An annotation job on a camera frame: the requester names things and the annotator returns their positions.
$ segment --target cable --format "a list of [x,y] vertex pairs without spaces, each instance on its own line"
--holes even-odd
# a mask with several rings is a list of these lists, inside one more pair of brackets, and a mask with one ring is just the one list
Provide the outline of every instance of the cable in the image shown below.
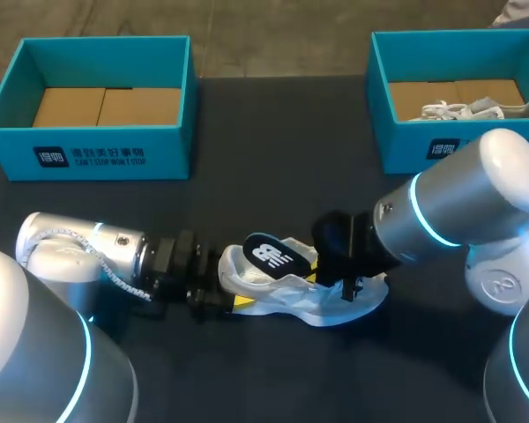
[[24,254],[19,259],[19,264],[22,265],[22,267],[27,267],[27,263],[29,262],[29,257],[34,252],[35,248],[39,244],[40,241],[45,240],[46,238],[52,237],[54,235],[68,235],[72,239],[78,241],[78,243],[86,249],[86,252],[92,254],[95,256],[104,270],[106,272],[106,275],[108,275],[108,278],[114,282],[117,286],[122,288],[127,293],[130,293],[132,295],[135,295],[136,297],[139,297],[145,301],[151,301],[151,294],[147,293],[146,291],[143,291],[141,289],[137,289],[127,283],[125,283],[123,280],[119,279],[116,274],[109,268],[109,266],[104,261],[104,258],[102,255],[92,246],[89,240],[82,236],[81,234],[78,234],[74,231],[71,231],[70,229],[49,229],[47,231],[41,232],[31,238],[29,242],[27,243],[26,249],[24,250]]

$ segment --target concrete floor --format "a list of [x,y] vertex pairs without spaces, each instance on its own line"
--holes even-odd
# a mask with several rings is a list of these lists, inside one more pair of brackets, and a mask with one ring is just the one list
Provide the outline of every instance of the concrete floor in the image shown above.
[[362,73],[372,31],[485,27],[504,1],[0,0],[0,78],[22,37],[116,34],[188,34],[204,77]]

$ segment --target black table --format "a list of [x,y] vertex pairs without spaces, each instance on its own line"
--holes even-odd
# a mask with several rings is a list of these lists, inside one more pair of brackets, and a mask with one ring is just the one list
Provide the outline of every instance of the black table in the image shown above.
[[[8,183],[0,250],[30,212],[148,233],[188,228],[223,248],[253,231],[310,241],[320,213],[371,207],[383,176],[363,77],[205,79],[197,164],[187,182]],[[481,379],[506,326],[472,299],[464,252],[391,272],[391,293],[357,322],[316,329],[289,316],[194,323],[132,317],[138,423],[487,421]]]

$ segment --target teal box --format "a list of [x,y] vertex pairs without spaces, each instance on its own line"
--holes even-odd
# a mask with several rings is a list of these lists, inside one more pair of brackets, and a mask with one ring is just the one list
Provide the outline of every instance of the teal box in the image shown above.
[[529,140],[529,119],[399,122],[389,83],[507,78],[529,101],[529,29],[373,33],[366,91],[384,172],[418,173],[442,156],[432,149],[453,152],[493,128]]
[[[32,128],[49,87],[181,88],[177,125]],[[0,164],[10,181],[187,179],[196,106],[190,37],[24,39],[0,85]]]

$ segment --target blue led ring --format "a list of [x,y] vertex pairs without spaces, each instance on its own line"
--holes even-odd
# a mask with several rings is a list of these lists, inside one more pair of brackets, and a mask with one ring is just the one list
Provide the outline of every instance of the blue led ring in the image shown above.
[[523,390],[523,393],[529,399],[529,389],[525,385],[525,382],[523,382],[523,378],[519,374],[518,365],[515,361],[515,355],[513,354],[513,332],[515,330],[515,323],[518,320],[518,315],[515,316],[515,319],[513,319],[513,323],[511,324],[510,328],[510,340],[509,340],[509,346],[510,346],[510,360],[511,360],[511,367],[513,367],[513,373],[515,374],[515,378],[518,380],[519,386],[521,387],[521,390]]
[[431,235],[434,239],[441,242],[442,244],[446,245],[447,247],[460,247],[461,244],[455,244],[454,242],[450,242],[445,240],[441,235],[439,235],[431,225],[425,220],[423,217],[423,214],[421,213],[420,205],[417,203],[417,196],[415,195],[415,185],[417,183],[418,178],[420,177],[420,174],[417,174],[413,179],[412,183],[409,186],[409,198],[412,202],[412,207],[414,208],[415,216],[420,221],[423,228],[428,232],[429,235]]
[[82,374],[80,375],[80,379],[78,380],[77,388],[75,389],[74,394],[72,394],[71,401],[69,401],[63,411],[63,414],[61,414],[61,417],[57,419],[56,423],[64,423],[69,418],[72,413],[72,410],[74,410],[74,407],[77,405],[77,402],[80,399],[80,396],[82,395],[82,391],[85,388],[86,379],[88,378],[88,372],[90,372],[90,361],[92,358],[92,341],[90,339],[90,331],[88,330],[88,326],[86,325],[85,319],[82,318],[82,315],[80,315],[80,313],[78,312],[77,315],[85,331],[85,364],[82,367]]

